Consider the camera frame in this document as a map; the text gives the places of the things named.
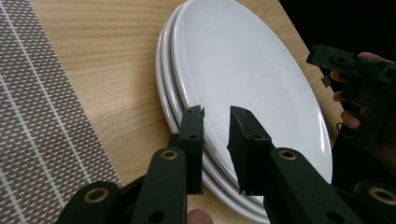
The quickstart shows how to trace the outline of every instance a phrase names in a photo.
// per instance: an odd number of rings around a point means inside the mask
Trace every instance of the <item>striped mat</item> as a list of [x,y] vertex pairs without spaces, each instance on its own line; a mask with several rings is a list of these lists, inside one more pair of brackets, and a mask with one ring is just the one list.
[[120,179],[27,0],[0,0],[0,223],[53,223]]

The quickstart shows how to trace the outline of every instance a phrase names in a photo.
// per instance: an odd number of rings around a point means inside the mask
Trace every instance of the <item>black bracket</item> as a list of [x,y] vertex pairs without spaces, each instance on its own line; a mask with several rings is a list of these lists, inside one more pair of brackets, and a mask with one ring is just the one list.
[[360,105],[370,105],[352,144],[372,150],[396,112],[396,64],[357,57],[329,46],[314,46],[306,60],[348,77],[342,96]]
[[228,145],[240,191],[264,196],[271,223],[394,223],[396,189],[359,183],[353,193],[328,184],[300,152],[276,148],[253,113],[232,106]]
[[85,186],[56,223],[185,223],[187,194],[203,193],[204,115],[200,106],[184,111],[180,132],[154,153],[146,175],[122,189],[103,181]]

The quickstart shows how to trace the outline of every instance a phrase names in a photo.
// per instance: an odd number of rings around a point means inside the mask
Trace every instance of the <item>wood grain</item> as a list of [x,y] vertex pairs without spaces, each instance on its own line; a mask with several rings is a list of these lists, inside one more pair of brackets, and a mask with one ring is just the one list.
[[[183,1],[32,0],[49,39],[92,125],[127,184],[146,173],[151,155],[165,147],[170,131],[155,79],[161,28]],[[342,107],[305,62],[308,49],[276,0],[239,1],[278,35],[302,68],[333,140]],[[230,209],[207,188],[189,196],[189,209],[206,209],[215,223],[254,223]]]

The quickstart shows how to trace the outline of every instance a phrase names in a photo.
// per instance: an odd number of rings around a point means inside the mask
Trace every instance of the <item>white plate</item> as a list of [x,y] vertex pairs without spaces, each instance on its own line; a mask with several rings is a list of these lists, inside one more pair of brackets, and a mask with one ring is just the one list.
[[[161,67],[161,45],[163,44],[164,27],[160,33],[160,37],[157,43],[156,51],[156,79],[157,87],[160,95],[160,100],[163,107],[166,120],[172,133],[179,132],[179,126],[176,118],[173,114],[172,108],[170,107],[169,100],[167,97],[166,88],[163,83],[163,70]],[[255,204],[246,195],[239,195],[238,189],[233,183],[230,183],[227,176],[221,175],[221,171],[217,165],[210,160],[208,153],[205,151],[203,155],[203,181],[205,185],[225,204],[232,208],[235,212],[258,221],[260,223],[269,223],[268,217],[265,213],[263,206]]]
[[[163,66],[163,82],[166,89],[166,94],[168,96],[169,105],[172,107],[172,111],[174,114],[174,118],[176,118],[178,125],[181,123],[182,113],[185,110],[183,102],[181,101],[180,93],[177,89],[177,83],[175,79],[174,68],[172,65],[172,51],[171,51],[171,33],[173,29],[174,19],[180,7],[175,10],[175,12],[169,17],[167,20],[162,34],[162,66]],[[204,155],[203,161],[205,168],[214,179],[218,179],[218,184],[222,186],[224,189],[227,189],[229,193],[235,197],[236,200],[242,201],[241,203],[246,204],[253,211],[265,216],[266,213],[262,210],[262,200],[263,197],[251,197],[249,198],[246,195],[239,195],[237,192],[239,188],[232,181],[228,180],[228,176],[225,176],[220,170],[219,167],[214,164],[215,162],[210,158],[210,155],[207,153]]]
[[163,45],[162,45],[162,66],[163,66],[163,82],[165,83],[166,93],[168,94],[168,99],[170,106],[174,112],[174,115],[177,119],[178,124],[181,122],[181,117],[183,115],[183,111],[185,107],[181,101],[180,93],[177,89],[175,72],[172,62],[172,50],[171,50],[171,40],[172,40],[172,30],[173,25],[177,16],[177,13],[180,11],[180,7],[178,7],[174,13],[167,20],[164,29],[163,29]]
[[184,106],[205,108],[205,147],[234,183],[230,106],[254,113],[276,147],[299,150],[328,181],[330,141],[318,102],[289,51],[233,0],[189,0],[177,15],[173,62]]
[[224,192],[222,188],[214,181],[210,175],[204,169],[202,172],[202,177],[205,185],[213,192],[222,202],[228,204],[230,208],[232,208],[235,212],[241,214],[244,217],[255,220],[259,223],[269,224],[268,220],[262,220],[261,216],[258,216],[254,213],[251,213],[246,207],[242,206],[240,203],[235,202],[232,198],[229,197],[227,192]]
[[163,26],[160,37],[158,38],[157,48],[155,53],[155,78],[157,80],[157,90],[160,97],[161,106],[163,107],[163,113],[165,114],[166,122],[169,125],[169,128],[172,130],[178,130],[178,125],[175,121],[174,114],[172,112],[172,108],[169,105],[168,97],[166,94],[166,89],[163,83],[163,69],[161,64],[161,47],[163,45],[163,32],[165,29],[165,25]]

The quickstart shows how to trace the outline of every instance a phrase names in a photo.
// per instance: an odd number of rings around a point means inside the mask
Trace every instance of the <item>finger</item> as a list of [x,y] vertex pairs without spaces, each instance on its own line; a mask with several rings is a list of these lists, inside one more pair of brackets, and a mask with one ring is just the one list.
[[206,211],[193,209],[187,214],[187,224],[214,224],[214,222]]
[[336,71],[330,72],[330,78],[334,81],[341,82],[341,83],[347,83],[349,81],[349,78],[344,77],[343,75],[341,75],[339,72],[336,72]]
[[343,123],[350,129],[357,129],[361,125],[358,116],[358,113],[348,110],[344,110],[341,113],[341,119],[343,120]]

